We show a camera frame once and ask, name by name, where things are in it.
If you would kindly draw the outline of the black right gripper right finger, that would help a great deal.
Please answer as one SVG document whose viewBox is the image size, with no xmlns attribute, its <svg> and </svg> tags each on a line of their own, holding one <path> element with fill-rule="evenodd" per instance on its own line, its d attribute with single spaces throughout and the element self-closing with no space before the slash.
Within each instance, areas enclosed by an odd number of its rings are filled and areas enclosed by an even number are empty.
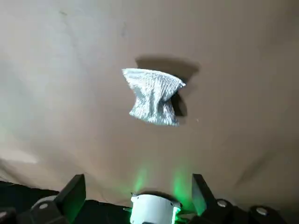
<svg viewBox="0 0 299 224">
<path fill-rule="evenodd" d="M 196 215 L 190 224 L 285 224 L 278 211 L 262 205 L 243 210 L 225 199 L 216 199 L 200 174 L 192 175 L 192 203 Z"/>
</svg>

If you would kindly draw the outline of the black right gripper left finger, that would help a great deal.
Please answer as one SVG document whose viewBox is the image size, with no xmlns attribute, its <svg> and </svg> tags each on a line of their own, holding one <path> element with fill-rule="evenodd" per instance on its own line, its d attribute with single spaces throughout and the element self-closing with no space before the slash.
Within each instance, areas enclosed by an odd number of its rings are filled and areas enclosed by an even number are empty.
<svg viewBox="0 0 299 224">
<path fill-rule="evenodd" d="M 18 214 L 14 208 L 0 209 L 1 224 L 71 224 L 86 199 L 85 175 L 75 175 L 56 195 L 39 199 Z"/>
</svg>

